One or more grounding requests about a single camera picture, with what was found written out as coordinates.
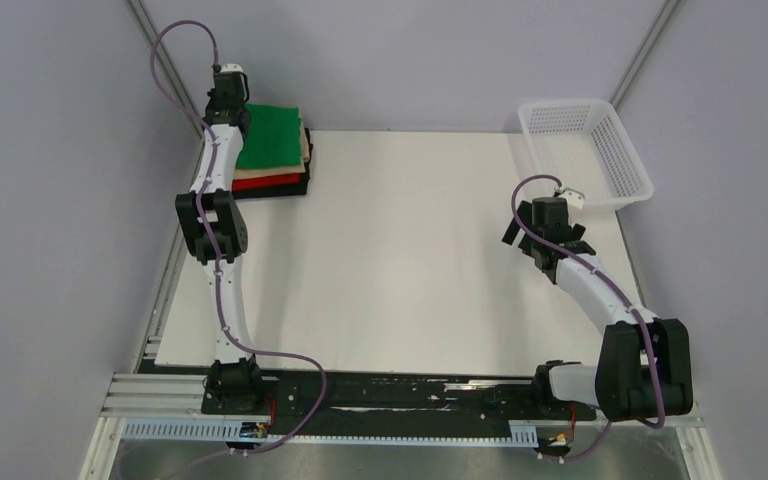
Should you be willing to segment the green t-shirt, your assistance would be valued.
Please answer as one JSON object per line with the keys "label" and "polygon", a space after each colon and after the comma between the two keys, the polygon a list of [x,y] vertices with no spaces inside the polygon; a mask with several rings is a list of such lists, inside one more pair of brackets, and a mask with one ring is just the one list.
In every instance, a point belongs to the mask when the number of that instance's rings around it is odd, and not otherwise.
{"label": "green t-shirt", "polygon": [[236,169],[245,173],[302,166],[302,119],[297,107],[248,104],[250,127]]}

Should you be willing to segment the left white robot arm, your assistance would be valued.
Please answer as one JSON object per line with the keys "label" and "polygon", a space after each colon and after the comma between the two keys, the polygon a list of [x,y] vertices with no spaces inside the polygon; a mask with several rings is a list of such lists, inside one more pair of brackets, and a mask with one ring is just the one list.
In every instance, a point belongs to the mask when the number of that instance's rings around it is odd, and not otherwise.
{"label": "left white robot arm", "polygon": [[189,254],[202,265],[216,317],[214,360],[205,398],[231,402],[243,413],[258,411],[266,400],[246,325],[241,287],[248,231],[232,192],[239,154],[251,116],[248,79],[242,67],[213,67],[214,86],[200,118],[204,143],[195,180],[174,205]]}

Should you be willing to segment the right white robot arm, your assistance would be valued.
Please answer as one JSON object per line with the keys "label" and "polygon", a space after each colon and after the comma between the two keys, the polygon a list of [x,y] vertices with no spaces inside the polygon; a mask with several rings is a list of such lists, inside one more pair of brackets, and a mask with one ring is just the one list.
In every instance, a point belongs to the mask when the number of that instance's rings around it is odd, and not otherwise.
{"label": "right white robot arm", "polygon": [[595,365],[552,360],[538,366],[533,408],[552,418],[576,402],[613,422],[660,423],[689,413],[694,398],[686,326],[634,305],[584,233],[584,226],[570,224],[565,199],[540,197],[517,205],[502,238],[530,257],[602,332]]}

